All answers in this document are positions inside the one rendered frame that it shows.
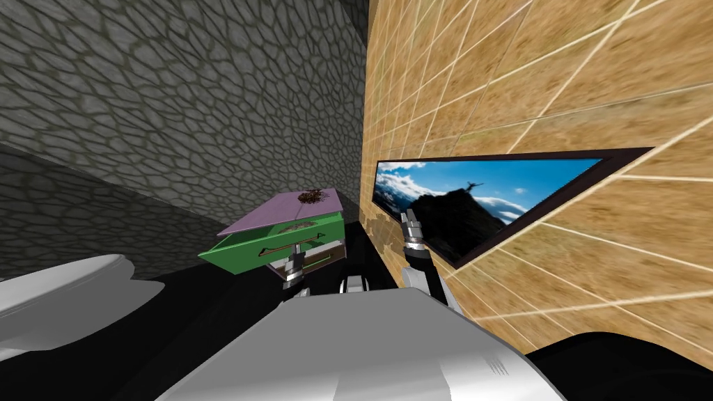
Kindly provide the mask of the white toilet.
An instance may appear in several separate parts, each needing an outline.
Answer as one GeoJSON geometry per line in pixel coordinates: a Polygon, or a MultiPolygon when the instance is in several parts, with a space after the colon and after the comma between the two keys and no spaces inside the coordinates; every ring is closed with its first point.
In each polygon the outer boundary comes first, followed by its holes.
{"type": "Polygon", "coordinates": [[[0,361],[75,343],[136,311],[165,284],[133,280],[134,270],[108,254],[0,281],[0,361]]]}

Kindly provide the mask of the purple cabinet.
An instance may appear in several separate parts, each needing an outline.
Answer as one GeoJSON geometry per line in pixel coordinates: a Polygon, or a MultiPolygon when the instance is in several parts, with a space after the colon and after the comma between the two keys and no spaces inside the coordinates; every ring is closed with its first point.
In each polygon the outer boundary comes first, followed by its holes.
{"type": "MultiPolygon", "coordinates": [[[[320,203],[302,204],[297,200],[300,191],[287,192],[275,195],[255,210],[245,214],[240,220],[234,222],[229,227],[221,231],[217,236],[221,241],[230,234],[273,226],[279,223],[286,223],[298,219],[320,216],[332,212],[343,211],[340,199],[333,188],[322,189],[327,197],[320,203]]],[[[299,245],[292,247],[292,253],[301,253],[299,245]]],[[[326,249],[313,255],[306,255],[304,260],[304,274],[314,272],[335,261],[346,257],[345,237],[335,242],[329,243],[326,249]]],[[[288,258],[273,262],[261,267],[272,270],[281,280],[285,282],[285,264],[288,258]]]]}

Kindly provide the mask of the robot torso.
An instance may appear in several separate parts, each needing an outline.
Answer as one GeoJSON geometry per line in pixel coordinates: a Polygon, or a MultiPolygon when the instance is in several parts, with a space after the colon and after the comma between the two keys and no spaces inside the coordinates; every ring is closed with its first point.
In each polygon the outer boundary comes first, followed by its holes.
{"type": "Polygon", "coordinates": [[[566,401],[521,352],[417,288],[297,297],[156,401],[566,401]]]}

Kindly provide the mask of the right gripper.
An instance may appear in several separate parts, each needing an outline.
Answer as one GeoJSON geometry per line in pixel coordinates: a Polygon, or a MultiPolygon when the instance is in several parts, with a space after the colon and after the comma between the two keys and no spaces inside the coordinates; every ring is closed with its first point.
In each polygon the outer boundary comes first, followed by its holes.
{"type": "Polygon", "coordinates": [[[408,209],[408,216],[406,212],[400,213],[400,222],[403,223],[405,246],[409,249],[424,250],[425,243],[423,241],[421,224],[418,222],[414,211],[408,209]]]}

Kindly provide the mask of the green drawer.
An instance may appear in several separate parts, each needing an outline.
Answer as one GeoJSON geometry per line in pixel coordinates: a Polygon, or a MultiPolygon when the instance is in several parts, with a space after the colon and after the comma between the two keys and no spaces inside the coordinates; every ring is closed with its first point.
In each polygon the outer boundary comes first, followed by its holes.
{"type": "Polygon", "coordinates": [[[345,237],[345,223],[340,212],[321,214],[273,226],[233,233],[219,241],[210,250],[200,253],[200,259],[232,274],[241,274],[251,269],[288,258],[292,248],[259,257],[263,248],[288,245],[323,233],[320,239],[298,244],[300,251],[313,255],[327,248],[329,243],[345,237]]]}

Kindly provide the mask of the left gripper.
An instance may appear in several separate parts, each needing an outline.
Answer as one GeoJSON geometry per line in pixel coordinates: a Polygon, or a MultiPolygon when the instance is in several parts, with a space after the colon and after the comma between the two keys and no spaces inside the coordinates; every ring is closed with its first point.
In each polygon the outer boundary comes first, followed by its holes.
{"type": "Polygon", "coordinates": [[[300,284],[303,277],[305,253],[293,253],[285,264],[284,289],[293,288],[300,284]]]}

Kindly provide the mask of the framed mountain sky picture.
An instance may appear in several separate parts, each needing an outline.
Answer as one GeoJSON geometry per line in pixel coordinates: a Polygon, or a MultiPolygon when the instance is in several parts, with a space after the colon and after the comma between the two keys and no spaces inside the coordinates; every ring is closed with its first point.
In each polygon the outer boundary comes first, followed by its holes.
{"type": "Polygon", "coordinates": [[[411,210],[425,245],[458,269],[641,158],[647,147],[380,160],[373,203],[411,210]]]}

